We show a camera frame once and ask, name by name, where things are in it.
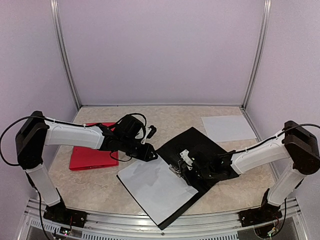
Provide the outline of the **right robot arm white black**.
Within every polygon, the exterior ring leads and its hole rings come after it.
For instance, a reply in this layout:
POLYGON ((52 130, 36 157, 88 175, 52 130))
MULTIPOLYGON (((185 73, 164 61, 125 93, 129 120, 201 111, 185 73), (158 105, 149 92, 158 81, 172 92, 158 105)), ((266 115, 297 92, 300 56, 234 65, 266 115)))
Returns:
POLYGON ((288 165, 268 188, 260 207, 246 210, 246 218, 256 217, 260 222, 281 215, 280 207, 287 196, 309 175, 320 169, 320 150, 317 137, 307 127, 317 124, 285 122, 283 129, 250 147, 218 153, 207 145, 184 148, 178 161, 179 174, 188 185, 201 181, 213 186, 219 182, 239 177, 266 164, 286 160, 288 165))

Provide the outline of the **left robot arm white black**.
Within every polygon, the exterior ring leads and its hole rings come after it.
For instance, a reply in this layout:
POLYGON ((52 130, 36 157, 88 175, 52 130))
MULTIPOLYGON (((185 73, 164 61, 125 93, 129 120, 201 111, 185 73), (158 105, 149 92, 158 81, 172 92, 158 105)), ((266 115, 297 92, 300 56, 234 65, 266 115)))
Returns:
POLYGON ((74 123, 46 117, 36 110, 23 118, 24 124, 15 136, 18 165, 50 208, 50 214, 63 223, 70 218, 62 198, 51 180, 43 157, 46 149, 61 146, 84 147, 94 151, 122 152, 132 159, 149 162, 158 155, 148 143, 157 128, 139 120, 140 113, 129 113, 115 123, 74 123))

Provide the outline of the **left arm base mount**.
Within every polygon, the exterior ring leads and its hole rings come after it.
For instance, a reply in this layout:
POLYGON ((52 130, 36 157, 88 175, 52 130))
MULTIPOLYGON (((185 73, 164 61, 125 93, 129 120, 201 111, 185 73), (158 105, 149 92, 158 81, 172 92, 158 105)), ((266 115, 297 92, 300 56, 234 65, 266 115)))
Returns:
POLYGON ((87 216, 87 212, 67 208, 62 202, 47 206, 43 214, 46 220, 78 228, 84 228, 87 216))

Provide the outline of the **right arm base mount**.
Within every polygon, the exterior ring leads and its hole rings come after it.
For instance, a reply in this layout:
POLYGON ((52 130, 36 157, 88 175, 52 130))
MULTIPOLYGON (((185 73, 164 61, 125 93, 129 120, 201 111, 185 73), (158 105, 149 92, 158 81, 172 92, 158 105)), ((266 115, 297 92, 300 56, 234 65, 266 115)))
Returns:
POLYGON ((238 212, 238 217, 242 227, 249 227, 281 219, 283 217, 283 214, 280 211, 279 206, 261 206, 257 208, 242 210, 238 212))

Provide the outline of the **red clip file folder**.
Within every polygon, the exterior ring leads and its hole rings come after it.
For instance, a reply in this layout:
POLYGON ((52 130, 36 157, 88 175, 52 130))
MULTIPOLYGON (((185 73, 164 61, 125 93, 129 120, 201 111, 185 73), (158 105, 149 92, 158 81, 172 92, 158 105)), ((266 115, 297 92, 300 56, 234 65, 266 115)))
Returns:
POLYGON ((89 143, 91 139, 96 140, 97 137, 83 137, 89 130, 81 130, 80 133, 72 133, 71 138, 66 140, 68 146, 73 146, 73 152, 69 161, 69 169, 71 171, 81 171, 89 169, 100 169, 107 167, 115 167, 119 162, 110 157, 110 151, 100 151, 93 149, 95 144, 89 143))

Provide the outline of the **black clip file folder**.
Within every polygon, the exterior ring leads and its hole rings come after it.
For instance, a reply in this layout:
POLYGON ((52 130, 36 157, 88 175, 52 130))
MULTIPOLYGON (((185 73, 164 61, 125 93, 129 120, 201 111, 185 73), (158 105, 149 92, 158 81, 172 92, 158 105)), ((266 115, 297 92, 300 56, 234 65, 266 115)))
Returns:
MULTIPOLYGON (((163 146, 161 146, 156 152, 158 154, 158 157, 161 157, 168 165, 173 165, 178 168, 178 161, 181 159, 180 153, 184 150, 188 150, 190 152, 195 150, 205 150, 212 151, 215 154, 227 153, 227 151, 225 151, 222 147, 220 147, 218 144, 216 144, 214 141, 209 139, 194 127, 191 127, 181 134, 175 136, 174 138, 166 142, 163 146)), ((179 216, 181 216, 202 196, 204 196, 214 185, 203 185, 196 183, 189 186, 195 188, 198 193, 193 196, 191 200, 189 200, 186 204, 180 207, 173 214, 173 216, 165 220, 164 223, 161 223, 159 226, 155 224, 160 230, 164 230, 171 223, 173 223, 179 216)))

